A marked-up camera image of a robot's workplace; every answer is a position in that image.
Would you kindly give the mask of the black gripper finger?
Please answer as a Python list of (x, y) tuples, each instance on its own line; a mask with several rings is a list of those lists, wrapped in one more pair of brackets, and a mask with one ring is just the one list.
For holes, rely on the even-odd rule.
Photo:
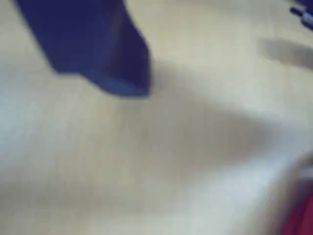
[(151, 60), (122, 0), (15, 2), (49, 65), (122, 97), (148, 96)]

